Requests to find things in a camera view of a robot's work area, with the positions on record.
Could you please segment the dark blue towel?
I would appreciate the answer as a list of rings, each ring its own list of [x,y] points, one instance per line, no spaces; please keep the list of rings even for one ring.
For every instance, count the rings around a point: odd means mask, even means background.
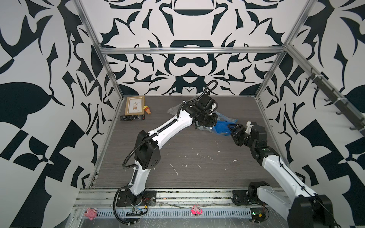
[[[212,128],[212,132],[217,135],[230,136],[232,133],[232,129],[236,125],[237,124],[233,122],[218,121],[216,126]]]

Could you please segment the clear plastic vacuum bag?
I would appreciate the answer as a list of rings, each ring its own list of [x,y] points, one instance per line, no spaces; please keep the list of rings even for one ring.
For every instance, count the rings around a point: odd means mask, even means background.
[[[229,118],[217,111],[214,111],[211,115],[202,115],[201,117],[198,117],[197,120],[193,120],[193,124],[195,129],[199,129],[202,131],[205,130],[213,133],[212,128],[216,126],[218,121],[237,123],[238,120],[234,118]]]

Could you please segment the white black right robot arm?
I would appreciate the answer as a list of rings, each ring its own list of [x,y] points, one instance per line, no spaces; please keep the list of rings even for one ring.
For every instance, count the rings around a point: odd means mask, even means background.
[[[268,171],[286,193],[283,197],[264,181],[250,183],[247,195],[233,194],[232,201],[269,205],[288,223],[290,228],[334,228],[333,205],[326,195],[319,195],[286,166],[279,154],[267,143],[265,127],[255,122],[229,124],[231,137],[237,146],[247,146],[252,157]]]

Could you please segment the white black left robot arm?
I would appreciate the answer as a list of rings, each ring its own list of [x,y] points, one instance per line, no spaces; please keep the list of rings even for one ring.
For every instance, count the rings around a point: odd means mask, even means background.
[[[215,110],[218,103],[207,94],[190,101],[182,102],[177,113],[160,127],[146,132],[141,131],[134,149],[123,161],[124,169],[134,169],[128,192],[132,196],[141,195],[146,189],[146,181],[151,169],[161,160],[160,150],[172,137],[191,126],[214,127],[218,121]]]

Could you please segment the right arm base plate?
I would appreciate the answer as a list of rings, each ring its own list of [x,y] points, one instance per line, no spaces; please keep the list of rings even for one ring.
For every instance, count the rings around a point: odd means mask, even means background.
[[[257,201],[249,193],[248,190],[233,190],[232,191],[232,202],[236,206],[256,205],[257,204]]]

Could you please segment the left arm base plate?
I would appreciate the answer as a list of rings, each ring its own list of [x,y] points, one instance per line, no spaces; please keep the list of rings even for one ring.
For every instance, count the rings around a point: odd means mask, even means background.
[[[116,206],[155,206],[156,197],[156,191],[144,191],[139,195],[134,195],[130,190],[123,190],[117,196]]]

